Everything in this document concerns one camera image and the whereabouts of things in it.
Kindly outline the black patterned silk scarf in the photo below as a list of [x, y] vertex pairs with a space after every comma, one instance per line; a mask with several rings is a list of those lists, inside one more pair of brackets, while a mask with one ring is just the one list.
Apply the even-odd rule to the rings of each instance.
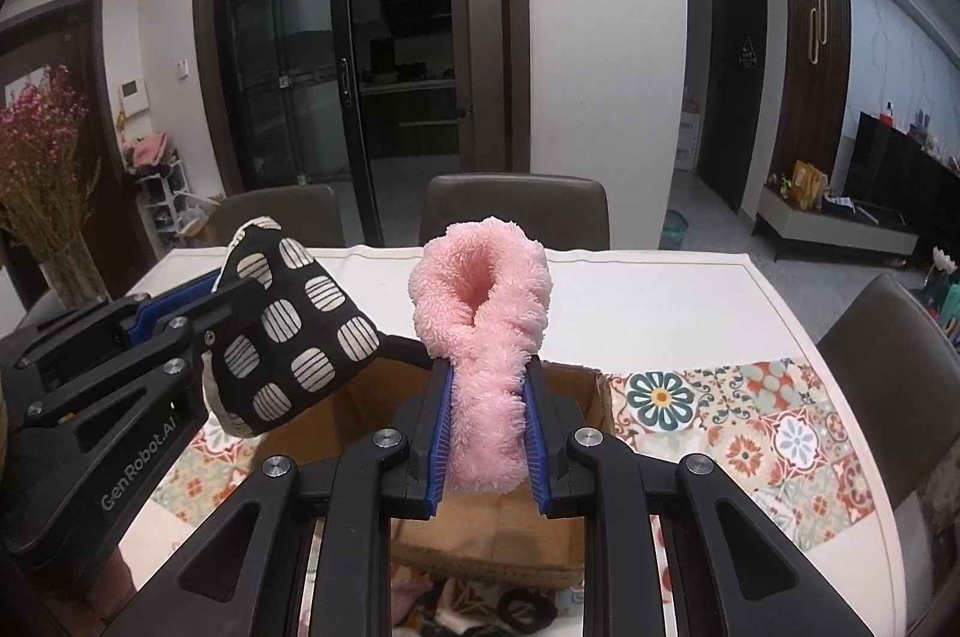
[[487, 614], [455, 611], [437, 606], [423, 617], [418, 634], [430, 637], [472, 635], [537, 635], [556, 623], [558, 608], [545, 596], [511, 588], [498, 598]]

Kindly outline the black white patterned pouch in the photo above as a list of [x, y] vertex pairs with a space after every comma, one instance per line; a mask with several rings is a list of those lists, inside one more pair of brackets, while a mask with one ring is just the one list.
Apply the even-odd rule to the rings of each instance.
[[244, 281], [252, 297], [238, 304], [239, 330], [210, 346], [203, 391], [226, 432], [257, 437], [350, 382], [381, 349], [382, 336], [272, 217], [238, 227], [212, 291]]

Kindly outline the pink fluffy headband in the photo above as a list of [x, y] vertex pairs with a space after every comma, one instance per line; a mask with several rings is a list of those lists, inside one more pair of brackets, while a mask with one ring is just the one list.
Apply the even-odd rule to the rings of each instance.
[[457, 222], [409, 277], [416, 336], [452, 366], [449, 488], [511, 492], [527, 478], [523, 378], [548, 327], [551, 276], [514, 222]]

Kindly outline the glass vase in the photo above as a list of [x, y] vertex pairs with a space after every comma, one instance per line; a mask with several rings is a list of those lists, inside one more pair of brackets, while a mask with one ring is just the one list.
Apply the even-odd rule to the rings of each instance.
[[68, 244], [44, 260], [39, 268], [50, 290], [57, 295], [65, 309], [75, 309], [91, 300], [109, 297], [82, 234], [75, 235]]

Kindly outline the white shoe rack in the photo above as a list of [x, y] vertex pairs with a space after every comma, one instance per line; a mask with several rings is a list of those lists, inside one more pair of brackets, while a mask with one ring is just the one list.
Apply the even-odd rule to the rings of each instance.
[[163, 247], [178, 245], [189, 222], [187, 196], [192, 193], [178, 149], [166, 133], [149, 133], [137, 136], [125, 148], [125, 162], [133, 198], [146, 224]]

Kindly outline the dried pink flowers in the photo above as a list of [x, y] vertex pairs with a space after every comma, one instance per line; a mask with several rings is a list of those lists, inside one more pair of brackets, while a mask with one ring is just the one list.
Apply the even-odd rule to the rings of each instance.
[[2, 227], [46, 263], [82, 233], [99, 182], [99, 160], [78, 157], [85, 98], [70, 70], [47, 68], [2, 109]]

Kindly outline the brown cardboard box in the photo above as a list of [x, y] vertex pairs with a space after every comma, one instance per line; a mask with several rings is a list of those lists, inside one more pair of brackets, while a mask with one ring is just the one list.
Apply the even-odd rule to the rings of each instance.
[[[377, 359], [325, 400], [270, 430], [254, 461], [285, 455], [298, 465], [342, 453], [381, 429], [405, 400], [423, 393], [430, 373]], [[455, 577], [535, 588], [583, 580], [584, 523], [542, 517], [529, 488], [524, 411], [513, 396], [505, 409], [473, 403], [452, 422], [451, 450], [438, 512], [428, 522], [397, 518], [391, 559], [431, 577]]]

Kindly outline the grey chair back left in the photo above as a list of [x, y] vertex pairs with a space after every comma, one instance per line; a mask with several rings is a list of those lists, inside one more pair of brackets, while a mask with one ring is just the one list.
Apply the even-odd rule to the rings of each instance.
[[228, 196], [203, 231], [208, 245], [226, 247], [244, 222], [272, 217], [304, 247], [342, 249], [347, 245], [337, 194], [325, 183], [265, 188]]

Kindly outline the grey chair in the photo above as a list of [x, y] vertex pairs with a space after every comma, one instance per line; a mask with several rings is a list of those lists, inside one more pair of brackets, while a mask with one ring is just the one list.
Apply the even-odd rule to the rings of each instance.
[[347, 245], [337, 194], [325, 183], [265, 188], [228, 196], [203, 231], [208, 245], [226, 247], [244, 222], [272, 217], [304, 247], [342, 249]]
[[958, 354], [895, 277], [862, 289], [817, 343], [900, 506], [958, 440]]
[[581, 177], [539, 174], [446, 174], [428, 183], [420, 244], [457, 222], [487, 217], [514, 222], [545, 249], [610, 249], [607, 193]]

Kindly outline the grey chair right side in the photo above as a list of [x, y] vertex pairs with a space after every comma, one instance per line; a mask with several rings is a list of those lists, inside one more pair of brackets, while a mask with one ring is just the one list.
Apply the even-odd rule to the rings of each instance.
[[900, 506], [958, 440], [958, 354], [895, 277], [862, 289], [817, 343]]

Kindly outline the low tv cabinet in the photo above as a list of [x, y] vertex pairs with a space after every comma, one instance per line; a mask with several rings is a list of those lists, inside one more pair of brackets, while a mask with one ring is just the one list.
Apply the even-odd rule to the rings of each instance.
[[918, 235], [851, 217], [800, 210], [770, 188], [763, 188], [755, 232], [765, 238], [773, 260], [835, 260], [878, 263], [907, 260]]

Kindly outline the glass sliding door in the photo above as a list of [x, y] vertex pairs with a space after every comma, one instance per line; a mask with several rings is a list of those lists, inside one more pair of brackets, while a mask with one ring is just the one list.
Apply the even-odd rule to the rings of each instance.
[[527, 0], [194, 0], [228, 196], [325, 187], [393, 244], [431, 180], [530, 166]]

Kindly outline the grey chair back centre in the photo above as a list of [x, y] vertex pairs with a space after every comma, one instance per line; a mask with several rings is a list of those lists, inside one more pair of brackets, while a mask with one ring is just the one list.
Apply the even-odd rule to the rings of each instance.
[[545, 249], [610, 249], [607, 193], [581, 177], [539, 174], [446, 174], [428, 183], [420, 244], [457, 222], [487, 217], [514, 222]]

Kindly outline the black television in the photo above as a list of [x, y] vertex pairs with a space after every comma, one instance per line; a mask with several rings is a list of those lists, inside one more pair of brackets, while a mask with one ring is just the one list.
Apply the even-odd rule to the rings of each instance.
[[958, 214], [958, 175], [918, 141], [861, 113], [844, 193], [892, 210], [916, 232]]

